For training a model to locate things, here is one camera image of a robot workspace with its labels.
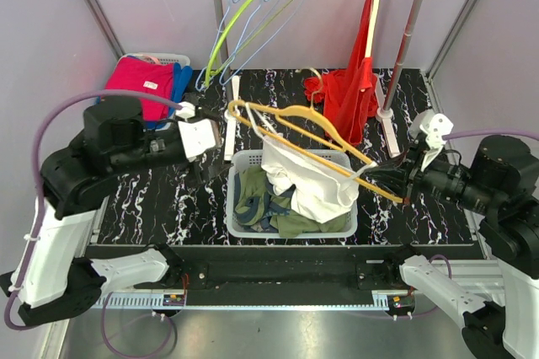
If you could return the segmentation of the olive green tank top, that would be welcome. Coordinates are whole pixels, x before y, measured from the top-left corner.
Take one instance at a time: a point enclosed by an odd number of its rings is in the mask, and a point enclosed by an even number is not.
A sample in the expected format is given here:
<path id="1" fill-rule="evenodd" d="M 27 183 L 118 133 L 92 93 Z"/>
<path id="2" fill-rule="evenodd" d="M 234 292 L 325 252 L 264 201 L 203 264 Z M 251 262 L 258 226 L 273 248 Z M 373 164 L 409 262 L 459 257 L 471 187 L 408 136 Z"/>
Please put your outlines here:
<path id="1" fill-rule="evenodd" d="M 275 235 L 278 238 L 296 238 L 306 234 L 313 238 L 319 234 L 336 233 L 346 229 L 349 213 L 319 222 L 293 209 L 296 187 L 277 195 L 266 172 L 259 165 L 252 165 L 237 172 L 228 184 L 232 202 L 227 215 L 239 227 L 240 234 L 251 238 L 255 234 Z"/>

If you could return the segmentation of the white tank top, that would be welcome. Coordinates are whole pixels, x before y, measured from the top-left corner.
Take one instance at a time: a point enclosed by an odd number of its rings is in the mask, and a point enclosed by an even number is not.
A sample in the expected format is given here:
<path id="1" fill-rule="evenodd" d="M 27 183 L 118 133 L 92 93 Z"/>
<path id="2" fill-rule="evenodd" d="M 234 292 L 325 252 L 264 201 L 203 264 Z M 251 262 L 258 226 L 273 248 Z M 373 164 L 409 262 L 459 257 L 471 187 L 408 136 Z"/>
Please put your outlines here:
<path id="1" fill-rule="evenodd" d="M 282 196 L 293 190 L 291 209 L 319 223 L 348 214 L 359 196 L 356 180 L 376 163 L 346 177 L 279 141 L 280 133 L 259 111 L 249 105 L 245 109 L 255 134 L 263 141 L 261 167 L 273 193 Z"/>

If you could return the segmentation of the lime green hanger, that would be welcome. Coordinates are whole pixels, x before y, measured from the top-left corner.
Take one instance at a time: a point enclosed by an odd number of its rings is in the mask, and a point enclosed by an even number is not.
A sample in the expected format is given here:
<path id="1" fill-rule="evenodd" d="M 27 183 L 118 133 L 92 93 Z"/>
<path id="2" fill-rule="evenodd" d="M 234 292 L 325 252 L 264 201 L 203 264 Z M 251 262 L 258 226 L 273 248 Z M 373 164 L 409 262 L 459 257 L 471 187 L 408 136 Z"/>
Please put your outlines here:
<path id="1" fill-rule="evenodd" d="M 195 81 L 199 91 L 225 86 L 288 24 L 304 0 L 227 0 L 206 66 Z"/>

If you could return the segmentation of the red tank top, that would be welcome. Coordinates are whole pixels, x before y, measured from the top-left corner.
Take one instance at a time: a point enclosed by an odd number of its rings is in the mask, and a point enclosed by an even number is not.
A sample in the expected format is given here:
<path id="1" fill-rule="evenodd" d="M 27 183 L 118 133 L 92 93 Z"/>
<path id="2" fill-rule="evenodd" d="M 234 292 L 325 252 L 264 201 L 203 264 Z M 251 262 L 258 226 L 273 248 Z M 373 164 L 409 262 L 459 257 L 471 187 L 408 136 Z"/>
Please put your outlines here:
<path id="1" fill-rule="evenodd" d="M 377 76 L 371 58 L 365 58 L 371 0 L 365 0 L 359 30 L 348 66 L 304 80 L 304 94 L 309 101 L 323 104 L 323 115 L 349 144 L 358 146 L 368 119 L 376 115 Z"/>

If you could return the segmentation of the white hanger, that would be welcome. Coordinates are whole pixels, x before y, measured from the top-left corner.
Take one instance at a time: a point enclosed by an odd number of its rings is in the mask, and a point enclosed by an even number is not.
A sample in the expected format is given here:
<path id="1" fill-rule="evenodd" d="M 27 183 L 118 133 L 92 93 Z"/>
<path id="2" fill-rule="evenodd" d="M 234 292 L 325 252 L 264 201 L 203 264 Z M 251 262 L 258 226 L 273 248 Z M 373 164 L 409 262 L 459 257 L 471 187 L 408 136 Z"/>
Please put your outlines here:
<path id="1" fill-rule="evenodd" d="M 376 32 L 376 21 L 379 11 L 380 0 L 371 0 L 371 13 L 366 37 L 365 58 L 371 58 L 373 40 Z"/>

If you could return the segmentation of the light blue wire hanger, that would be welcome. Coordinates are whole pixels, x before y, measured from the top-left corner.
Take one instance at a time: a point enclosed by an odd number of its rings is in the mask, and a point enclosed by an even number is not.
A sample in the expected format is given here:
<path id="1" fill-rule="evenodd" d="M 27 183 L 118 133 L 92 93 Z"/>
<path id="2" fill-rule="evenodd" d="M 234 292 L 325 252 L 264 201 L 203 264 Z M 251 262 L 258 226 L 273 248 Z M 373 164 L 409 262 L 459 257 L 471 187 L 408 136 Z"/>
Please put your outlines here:
<path id="1" fill-rule="evenodd" d="M 227 36 L 233 25 L 241 17 L 247 7 L 254 0 L 213 0 L 215 16 L 217 22 L 217 34 L 214 45 L 211 50 L 210 59 L 204 68 L 205 78 L 204 86 L 210 87 L 212 79 L 219 75 L 221 85 L 227 84 L 237 73 L 228 75 L 236 56 L 238 56 L 250 42 L 259 35 L 265 26 L 258 24 L 258 28 L 253 30 L 245 39 L 241 36 L 238 39 L 237 46 L 231 55 L 228 54 Z"/>

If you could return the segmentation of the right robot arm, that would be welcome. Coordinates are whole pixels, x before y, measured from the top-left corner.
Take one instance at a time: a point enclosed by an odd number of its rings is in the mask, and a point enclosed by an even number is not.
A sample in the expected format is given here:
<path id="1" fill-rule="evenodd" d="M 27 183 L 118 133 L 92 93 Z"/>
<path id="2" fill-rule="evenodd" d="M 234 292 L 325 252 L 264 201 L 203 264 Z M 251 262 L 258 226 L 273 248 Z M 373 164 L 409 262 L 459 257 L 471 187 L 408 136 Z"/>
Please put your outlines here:
<path id="1" fill-rule="evenodd" d="M 459 327 L 476 358 L 538 356 L 538 159 L 520 136 L 493 134 L 479 144 L 471 167 L 435 157 L 424 135 L 366 175 L 412 201 L 432 196 L 482 216 L 479 232 L 504 283 L 504 304 L 468 293 L 411 245 L 388 255 L 380 274 L 392 288 L 423 293 Z"/>

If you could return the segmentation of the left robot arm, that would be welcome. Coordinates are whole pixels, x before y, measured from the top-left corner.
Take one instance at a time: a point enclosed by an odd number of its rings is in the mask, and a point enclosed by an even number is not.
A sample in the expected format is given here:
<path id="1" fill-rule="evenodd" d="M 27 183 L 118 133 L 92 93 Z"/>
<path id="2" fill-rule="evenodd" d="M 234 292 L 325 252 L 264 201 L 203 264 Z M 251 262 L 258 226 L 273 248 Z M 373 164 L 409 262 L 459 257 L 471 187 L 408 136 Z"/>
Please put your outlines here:
<path id="1" fill-rule="evenodd" d="M 40 157 L 45 131 L 66 108 L 84 100 L 83 129 L 69 144 Z M 148 95 L 130 90 L 79 94 L 51 111 L 32 145 L 35 219 L 16 270 L 1 277 L 7 296 L 5 324 L 31 330 L 72 319 L 103 295 L 140 285 L 173 288 L 184 282 L 182 259 L 163 244 L 109 260 L 77 257 L 77 247 L 104 200 L 124 174 L 176 166 L 193 185 L 218 175 L 201 170 L 199 156 L 221 146 L 220 116 L 192 102 L 163 104 L 176 114 L 164 129 L 147 125 Z"/>

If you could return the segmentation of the white plastic mesh basket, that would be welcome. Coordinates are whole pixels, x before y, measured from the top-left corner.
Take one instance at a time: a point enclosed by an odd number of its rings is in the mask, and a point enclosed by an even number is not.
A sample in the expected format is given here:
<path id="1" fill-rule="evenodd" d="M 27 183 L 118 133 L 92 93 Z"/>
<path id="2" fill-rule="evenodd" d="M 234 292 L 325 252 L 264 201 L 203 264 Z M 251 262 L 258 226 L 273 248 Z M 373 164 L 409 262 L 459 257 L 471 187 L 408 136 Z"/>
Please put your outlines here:
<path id="1" fill-rule="evenodd" d="M 339 165 L 350 169 L 350 159 L 341 152 L 334 150 L 312 149 L 312 152 L 327 159 L 329 162 L 335 162 Z M 248 169 L 250 166 L 260 165 L 262 161 L 261 149 L 248 149 L 235 153 L 232 157 L 232 166 L 228 172 L 227 178 L 227 196 L 225 207 L 225 219 L 224 222 L 227 226 L 227 231 L 236 238 L 250 238 L 250 239 L 281 239 L 278 233 L 258 233 L 251 230 L 247 230 L 237 220 L 234 212 L 234 192 L 235 192 L 235 175 Z M 315 239 L 315 238 L 348 238 L 355 234 L 358 228 L 357 224 L 357 203 L 355 202 L 350 211 L 345 216 L 346 222 L 343 229 L 340 232 L 327 232 L 327 233 L 302 233 L 295 239 Z"/>

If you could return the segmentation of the small white basket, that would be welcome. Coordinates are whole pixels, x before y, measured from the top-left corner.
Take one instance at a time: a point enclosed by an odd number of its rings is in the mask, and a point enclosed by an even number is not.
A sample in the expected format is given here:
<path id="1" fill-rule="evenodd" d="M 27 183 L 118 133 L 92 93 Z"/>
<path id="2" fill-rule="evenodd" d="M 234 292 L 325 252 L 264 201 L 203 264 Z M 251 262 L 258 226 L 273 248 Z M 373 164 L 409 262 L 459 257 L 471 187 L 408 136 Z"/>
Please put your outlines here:
<path id="1" fill-rule="evenodd" d="M 192 76 L 187 56 L 129 53 L 119 59 L 104 88 L 153 94 L 179 103 Z"/>

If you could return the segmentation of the folded clothes stack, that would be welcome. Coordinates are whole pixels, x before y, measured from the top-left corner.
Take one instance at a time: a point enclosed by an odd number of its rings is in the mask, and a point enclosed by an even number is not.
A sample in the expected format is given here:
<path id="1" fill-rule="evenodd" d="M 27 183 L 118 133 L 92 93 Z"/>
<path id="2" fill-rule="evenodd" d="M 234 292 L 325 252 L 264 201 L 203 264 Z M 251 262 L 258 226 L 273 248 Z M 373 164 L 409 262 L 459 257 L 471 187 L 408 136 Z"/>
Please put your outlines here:
<path id="1" fill-rule="evenodd" d="M 139 56 L 125 56 L 118 61 L 104 89 L 130 90 L 179 103 L 192 76 L 193 69 L 178 62 L 154 63 Z M 169 126 L 165 120 L 173 116 L 174 109 L 146 99 L 141 100 L 141 107 L 148 128 Z"/>

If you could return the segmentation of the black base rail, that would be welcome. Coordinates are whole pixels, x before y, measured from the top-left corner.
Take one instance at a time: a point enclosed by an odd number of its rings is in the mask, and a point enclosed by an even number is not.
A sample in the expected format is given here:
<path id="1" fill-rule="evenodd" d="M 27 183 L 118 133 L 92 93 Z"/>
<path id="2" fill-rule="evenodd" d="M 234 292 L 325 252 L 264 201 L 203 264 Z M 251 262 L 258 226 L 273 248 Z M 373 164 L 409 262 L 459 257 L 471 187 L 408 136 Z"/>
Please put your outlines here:
<path id="1" fill-rule="evenodd" d="M 173 246 L 179 267 L 170 281 L 113 271 L 112 291 L 180 289 L 203 306 L 354 306 L 371 292 L 405 291 L 390 262 L 403 246 Z"/>

